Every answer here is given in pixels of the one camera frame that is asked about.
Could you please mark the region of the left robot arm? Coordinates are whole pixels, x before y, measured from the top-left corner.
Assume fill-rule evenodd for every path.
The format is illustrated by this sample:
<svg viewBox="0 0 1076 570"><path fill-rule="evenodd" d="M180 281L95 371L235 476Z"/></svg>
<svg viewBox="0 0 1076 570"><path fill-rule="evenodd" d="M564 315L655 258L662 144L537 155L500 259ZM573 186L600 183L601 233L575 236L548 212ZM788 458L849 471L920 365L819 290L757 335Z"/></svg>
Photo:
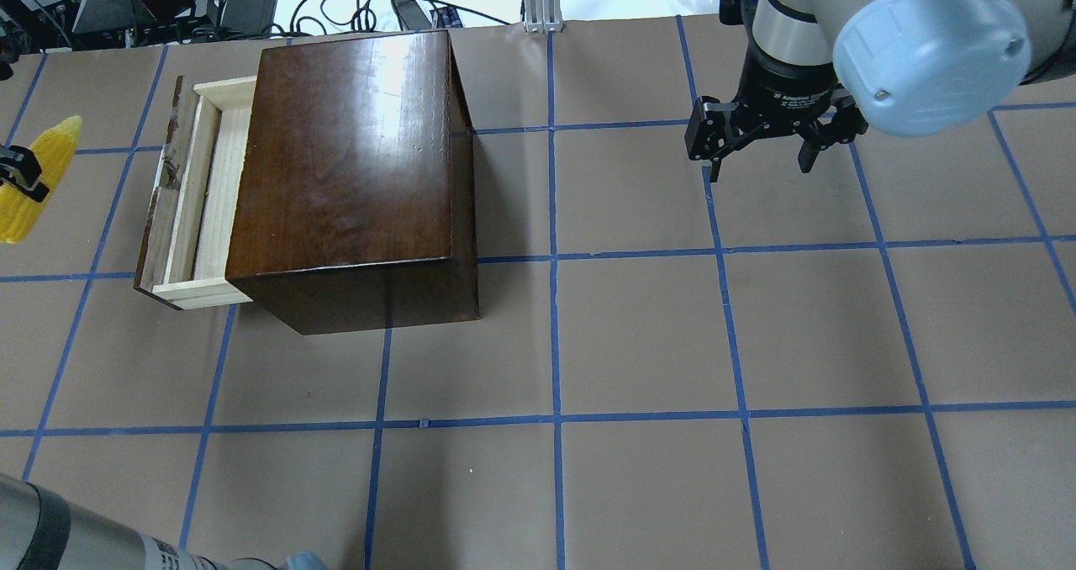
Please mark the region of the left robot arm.
<svg viewBox="0 0 1076 570"><path fill-rule="evenodd" d="M61 385L66 364L76 339L93 282L104 272L87 274L74 310L63 352L49 383L42 415L31 430L32 443L22 478L28 478L36 462L51 408ZM258 557L242 557L231 562L193 555L184 547L154 538L127 525L71 504L59 494L32 484L26 479L3 475L3 569L328 569L311 552L288 556L280 566Z"/></svg>

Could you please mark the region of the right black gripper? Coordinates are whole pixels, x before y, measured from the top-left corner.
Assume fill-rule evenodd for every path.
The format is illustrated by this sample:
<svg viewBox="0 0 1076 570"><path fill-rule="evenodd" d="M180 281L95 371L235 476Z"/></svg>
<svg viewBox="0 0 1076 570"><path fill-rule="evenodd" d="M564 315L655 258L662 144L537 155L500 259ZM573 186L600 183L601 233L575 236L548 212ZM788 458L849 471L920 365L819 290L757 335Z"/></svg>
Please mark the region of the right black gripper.
<svg viewBox="0 0 1076 570"><path fill-rule="evenodd" d="M689 115L686 156L692 161L709 161L710 182L718 182L733 147L754 140L802 137L797 163L802 174L810 174L821 152L848 145L868 132L868 122L856 100L844 92L833 65L784 63L758 45L746 49L741 80L731 102L696 98Z"/></svg>

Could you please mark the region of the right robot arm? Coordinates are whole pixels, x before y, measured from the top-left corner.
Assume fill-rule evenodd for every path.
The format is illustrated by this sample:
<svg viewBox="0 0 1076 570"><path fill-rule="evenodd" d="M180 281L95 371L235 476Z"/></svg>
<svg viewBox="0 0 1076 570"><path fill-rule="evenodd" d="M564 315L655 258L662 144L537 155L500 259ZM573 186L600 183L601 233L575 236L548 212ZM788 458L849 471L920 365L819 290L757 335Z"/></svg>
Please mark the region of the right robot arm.
<svg viewBox="0 0 1076 570"><path fill-rule="evenodd" d="M934 136L979 118L1021 85L1073 75L1073 0L719 0L746 53L730 102L702 96L689 160L799 137L799 171L870 129Z"/></svg>

